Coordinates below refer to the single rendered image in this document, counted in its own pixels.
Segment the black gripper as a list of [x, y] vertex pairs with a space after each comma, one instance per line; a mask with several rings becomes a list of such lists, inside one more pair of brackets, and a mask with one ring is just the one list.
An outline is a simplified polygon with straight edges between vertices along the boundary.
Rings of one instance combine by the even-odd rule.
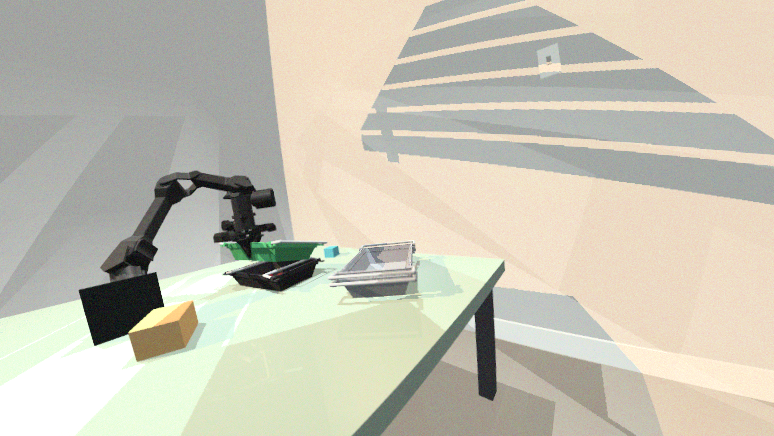
[[[263, 234], [261, 234], [262, 232], [277, 231], [276, 226], [274, 223], [255, 225], [255, 213], [253, 213], [253, 210], [238, 211], [233, 212], [233, 214], [234, 216], [232, 216], [232, 219], [235, 219], [237, 228], [235, 232], [232, 230], [215, 233], [213, 241], [214, 243], [225, 243], [229, 241], [237, 242], [246, 255], [251, 258], [250, 243], [260, 242], [261, 237], [263, 236]], [[247, 234], [249, 234], [249, 236], [246, 236]]]

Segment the tan cube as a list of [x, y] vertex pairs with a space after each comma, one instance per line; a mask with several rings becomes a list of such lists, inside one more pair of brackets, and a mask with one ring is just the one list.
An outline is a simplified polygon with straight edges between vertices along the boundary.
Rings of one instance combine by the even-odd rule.
[[194, 300], [154, 309], [128, 332], [136, 361], [185, 348], [197, 324]]

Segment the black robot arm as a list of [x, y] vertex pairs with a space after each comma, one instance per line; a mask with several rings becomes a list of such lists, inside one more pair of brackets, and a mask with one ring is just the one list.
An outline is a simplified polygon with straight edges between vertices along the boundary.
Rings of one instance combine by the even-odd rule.
[[[191, 180], [194, 184], [184, 189], [177, 181]], [[110, 282], [147, 274], [149, 264], [158, 251], [152, 241], [164, 222], [172, 205], [193, 192], [206, 187], [227, 191], [223, 199], [231, 199], [233, 212], [276, 206], [272, 188], [257, 190], [246, 176], [215, 176], [200, 171], [175, 172], [163, 176], [154, 188], [155, 200], [137, 226], [132, 237], [122, 240], [100, 267], [109, 273]]]

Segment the small cyan cube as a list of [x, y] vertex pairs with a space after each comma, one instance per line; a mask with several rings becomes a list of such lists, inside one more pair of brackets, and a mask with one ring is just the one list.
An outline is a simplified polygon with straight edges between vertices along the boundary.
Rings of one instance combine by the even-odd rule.
[[334, 258], [339, 255], [338, 246], [329, 246], [324, 249], [325, 258]]

